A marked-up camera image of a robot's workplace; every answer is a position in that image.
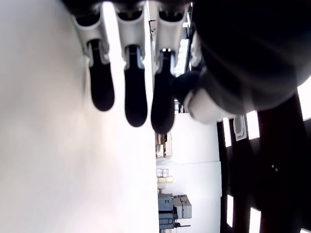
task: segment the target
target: ceiling light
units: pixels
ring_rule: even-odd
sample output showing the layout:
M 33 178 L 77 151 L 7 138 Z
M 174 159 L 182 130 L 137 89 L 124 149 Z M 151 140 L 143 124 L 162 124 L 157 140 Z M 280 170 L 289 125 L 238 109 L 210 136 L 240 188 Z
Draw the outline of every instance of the ceiling light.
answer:
M 227 224 L 232 227 L 233 224 L 233 197 L 227 195 Z
M 230 147 L 231 146 L 231 135 L 230 135 L 229 119 L 224 118 L 223 124 L 224 124 L 224 133 L 225 133 L 225 147 Z
M 298 87 L 298 95 L 300 100 L 300 107 L 303 120 L 311 118 L 311 77 L 309 77 L 303 84 Z
M 300 233 L 311 233 L 311 232 L 306 229 L 301 228 Z
M 251 217 L 249 220 L 249 233 L 259 233 L 260 231 L 261 211 L 251 208 Z
M 256 111 L 252 111 L 246 114 L 247 128 L 248 128 L 248 139 L 254 139 L 260 137 L 258 116 Z
M 189 17 L 189 13 L 187 13 L 187 21 L 188 21 L 188 27 L 190 27 L 190 17 Z

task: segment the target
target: black ceiling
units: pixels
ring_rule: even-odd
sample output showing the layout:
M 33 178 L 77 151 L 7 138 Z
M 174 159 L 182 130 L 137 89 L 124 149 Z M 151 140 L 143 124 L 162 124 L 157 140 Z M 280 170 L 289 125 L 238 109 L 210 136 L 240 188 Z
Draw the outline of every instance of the black ceiling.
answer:
M 311 230 L 311 120 L 303 121 L 298 95 L 258 112 L 260 138 L 226 148 L 217 124 L 222 162 L 221 232 L 248 233 L 250 207 L 261 210 L 261 233 Z M 234 197 L 233 227 L 226 223 L 226 196 Z

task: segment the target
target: air vent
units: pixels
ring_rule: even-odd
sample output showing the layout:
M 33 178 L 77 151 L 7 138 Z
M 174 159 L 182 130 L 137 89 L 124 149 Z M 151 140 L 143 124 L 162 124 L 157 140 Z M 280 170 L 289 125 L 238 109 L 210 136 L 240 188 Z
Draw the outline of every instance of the air vent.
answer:
M 236 116 L 233 119 L 233 129 L 236 141 L 240 141 L 247 137 L 244 116 Z

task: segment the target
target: cardboard box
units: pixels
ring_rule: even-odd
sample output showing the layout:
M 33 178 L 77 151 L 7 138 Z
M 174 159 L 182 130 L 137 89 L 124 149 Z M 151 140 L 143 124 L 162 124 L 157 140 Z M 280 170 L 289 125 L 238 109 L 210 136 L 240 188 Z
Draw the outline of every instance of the cardboard box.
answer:
M 166 177 L 166 183 L 172 183 L 174 182 L 174 177 L 173 176 L 170 176 L 170 177 Z
M 162 176 L 163 177 L 169 177 L 169 170 L 168 169 L 163 169 L 162 170 Z
M 158 184 L 157 184 L 157 188 L 158 188 L 158 189 L 164 189 L 164 188 L 166 188 L 166 183 L 158 183 Z
M 157 179 L 157 182 L 158 182 L 158 183 L 166 183 L 166 178 L 165 178 L 165 177 L 164 177 L 164 178 L 159 177 L 159 178 Z
M 156 145 L 156 157 L 163 158 L 164 157 L 164 145 Z
M 156 176 L 157 177 L 163 177 L 163 169 L 157 168 L 156 169 Z

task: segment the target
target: fluorescent light panel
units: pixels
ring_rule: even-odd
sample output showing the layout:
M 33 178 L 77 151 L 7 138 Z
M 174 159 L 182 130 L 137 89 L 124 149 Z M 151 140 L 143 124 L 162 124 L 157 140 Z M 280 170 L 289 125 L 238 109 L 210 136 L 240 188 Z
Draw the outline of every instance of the fluorescent light panel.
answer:
M 188 43 L 188 39 L 182 39 L 180 41 L 178 61 L 176 67 L 174 68 L 176 77 L 185 72 Z
M 248 139 L 254 139 L 260 137 L 258 116 L 256 111 L 252 111 L 246 114 L 247 128 L 248 128 Z
M 187 21 L 188 21 L 188 26 L 190 27 L 190 17 L 189 17 L 189 13 L 187 13 Z
M 230 195 L 227 195 L 227 224 L 233 225 L 233 197 Z
M 229 119 L 223 119 L 224 124 L 224 133 L 225 133 L 225 147 L 231 146 L 231 135 L 230 135 L 230 126 L 229 126 Z
M 311 118 L 311 77 L 298 87 L 298 95 L 303 120 Z
M 301 228 L 300 233 L 311 233 L 311 231 Z
M 251 207 L 251 217 L 249 220 L 249 233 L 259 233 L 261 211 Z

